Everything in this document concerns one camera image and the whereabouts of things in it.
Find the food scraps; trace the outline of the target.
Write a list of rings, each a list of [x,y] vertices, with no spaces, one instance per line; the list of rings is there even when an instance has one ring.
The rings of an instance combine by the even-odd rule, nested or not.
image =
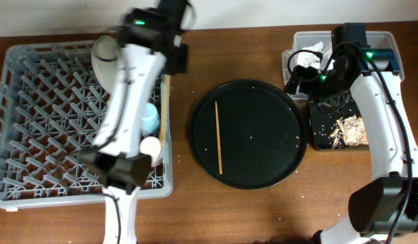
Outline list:
[[[335,129],[329,137],[333,139],[331,149],[369,145],[364,121],[356,115],[336,120]]]

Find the blue cup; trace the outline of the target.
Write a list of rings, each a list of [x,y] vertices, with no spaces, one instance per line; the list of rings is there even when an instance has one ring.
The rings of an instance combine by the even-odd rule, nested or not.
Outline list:
[[[160,127],[160,116],[157,107],[152,103],[145,104],[145,110],[142,117],[141,131],[145,134],[153,134]]]

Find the pink cup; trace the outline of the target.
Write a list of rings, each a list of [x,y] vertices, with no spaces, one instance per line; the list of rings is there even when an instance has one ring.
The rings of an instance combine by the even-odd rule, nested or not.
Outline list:
[[[161,141],[156,137],[146,137],[140,142],[140,152],[151,156],[151,167],[157,167],[162,163],[163,148]]]

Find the grey plate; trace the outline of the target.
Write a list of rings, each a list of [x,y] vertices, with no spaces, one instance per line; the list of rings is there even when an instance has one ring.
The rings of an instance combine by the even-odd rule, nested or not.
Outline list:
[[[114,89],[120,57],[120,47],[114,38],[103,35],[95,40],[91,49],[91,64],[98,83],[109,94]]]

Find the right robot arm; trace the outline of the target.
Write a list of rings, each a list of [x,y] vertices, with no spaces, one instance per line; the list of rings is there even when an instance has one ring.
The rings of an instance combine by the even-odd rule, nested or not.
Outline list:
[[[372,180],[349,199],[348,215],[314,243],[390,243],[418,232],[418,147],[401,96],[404,70],[392,33],[346,23],[301,31],[283,60],[285,91],[308,97],[310,116],[354,100],[373,163]]]

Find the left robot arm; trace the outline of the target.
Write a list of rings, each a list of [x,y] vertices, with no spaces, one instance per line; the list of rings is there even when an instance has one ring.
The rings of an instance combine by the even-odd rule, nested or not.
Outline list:
[[[184,73],[188,46],[182,20],[188,0],[161,0],[135,8],[119,26],[114,89],[102,126],[79,158],[99,175],[105,198],[104,243],[136,243],[138,193],[156,155],[140,150],[141,128],[159,75]]]

